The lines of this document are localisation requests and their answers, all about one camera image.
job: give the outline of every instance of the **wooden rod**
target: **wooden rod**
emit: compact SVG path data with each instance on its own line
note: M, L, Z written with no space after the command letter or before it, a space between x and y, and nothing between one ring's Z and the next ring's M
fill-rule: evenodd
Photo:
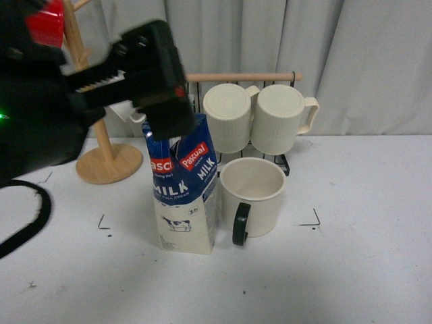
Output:
M235 81L294 81L293 73L222 73L222 74L187 74L188 82L235 82ZM296 73L295 81L301 81L303 75Z
M89 3L92 0L79 0L79 2L74 4L74 11L77 11L78 9L81 9L84 7L87 3Z
M67 41L67 47L74 61L74 66L77 71L88 68L87 57L90 54L90 50L84 48L80 29L76 21L75 9L72 5L71 0L63 0L63 9L65 17L65 38ZM97 121L94 124L94 132L96 133L97 142L99 148L104 156L105 161L110 163L113 162L115 157L111 143L109 142L107 127L103 119Z

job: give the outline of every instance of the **white table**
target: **white table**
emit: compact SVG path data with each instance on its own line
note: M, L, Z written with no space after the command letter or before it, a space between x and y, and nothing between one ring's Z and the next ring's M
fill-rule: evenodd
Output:
M209 256L159 249L144 139L112 142L144 155L122 182L75 163L23 177L48 178L54 209L0 261L0 323L432 323L432 136L297 138L276 228L240 248L220 221ZM0 205L5 239L38 198Z

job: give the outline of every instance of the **mug handle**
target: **mug handle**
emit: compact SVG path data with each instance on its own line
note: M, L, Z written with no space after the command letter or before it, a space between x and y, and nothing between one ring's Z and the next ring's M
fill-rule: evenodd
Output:
M142 123L144 120L146 120L146 114L140 116L138 119L135 119L131 116L129 116L129 119L132 120L135 124Z
M250 86L246 89L246 92L250 96L250 122L254 121L255 117L255 103L261 90L257 86Z
M301 126L298 129L297 135L307 133L311 129L312 122L313 122L313 120L314 120L314 118L317 115L317 112L319 110L318 101L313 97L304 98L304 106L310 107L310 110L309 110L308 117L306 118L306 122L304 123L303 126Z
M244 202L238 204L236 216L234 217L234 225L232 228L232 242L235 245L243 246L248 238L246 232L246 223L248 221L250 205Z

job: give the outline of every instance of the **white mug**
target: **white mug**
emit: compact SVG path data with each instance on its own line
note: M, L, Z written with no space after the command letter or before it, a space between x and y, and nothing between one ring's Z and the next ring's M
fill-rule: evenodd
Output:
M256 86L246 90L237 84L219 84L204 96L204 110L215 150L235 153L250 140L251 98L259 93Z
M137 113L135 111L135 109L132 106L132 102L130 100L122 101L120 103L110 105L109 107L125 123L127 122L128 119L130 119L134 123L139 124L139 123L144 122L144 120L146 119L145 114Z
M300 125L305 107L310 110L305 124ZM318 110L316 98L303 98L291 86L268 86L258 95L250 141L262 153L284 154L292 148L297 134L311 129Z
M235 159L223 167L222 215L243 245L247 237L262 236L276 225L286 176L276 164L256 157Z

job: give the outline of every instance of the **mug rack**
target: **mug rack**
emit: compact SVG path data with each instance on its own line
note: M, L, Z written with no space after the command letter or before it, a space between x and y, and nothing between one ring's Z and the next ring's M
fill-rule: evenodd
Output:
M63 43L69 50L77 71L88 67L87 58L91 49L86 49L82 42L80 29L75 17L75 11L89 4L92 0L79 0L74 5L71 0L62 0L65 15L65 30ZM268 82L290 82L294 87L295 81L301 81L302 74L291 73L241 73L241 74L188 74L186 75L188 93L192 85L196 86L196 105L194 112L201 112L201 84L203 82L262 82L263 88ZM138 149L126 144L111 144L103 119L94 125L99 147L87 152L79 158L76 171L84 180L93 184L110 184L123 180L136 172L142 163L142 155ZM219 154L218 164L221 163L222 153ZM283 172L289 176L290 166L285 155L274 156L273 162L280 165Z
M195 85L196 91L196 100L194 104L194 112L201 112L201 98L203 97L201 94L201 83L202 82L225 82L225 83L235 83L239 82L262 82L263 88L265 88L268 83L275 84L277 81L279 82L290 82L290 86L294 87L295 81L301 81L302 74L296 73L295 71L291 73L243 73L243 74L188 74L187 78L187 90L188 93L192 92L192 87ZM243 150L240 151L240 156L243 157ZM222 153L219 153L219 158L217 164L219 165L222 162ZM273 157L273 162L279 165L285 175L288 177L290 175L290 166L288 164L288 160L286 159L285 154L277 155Z

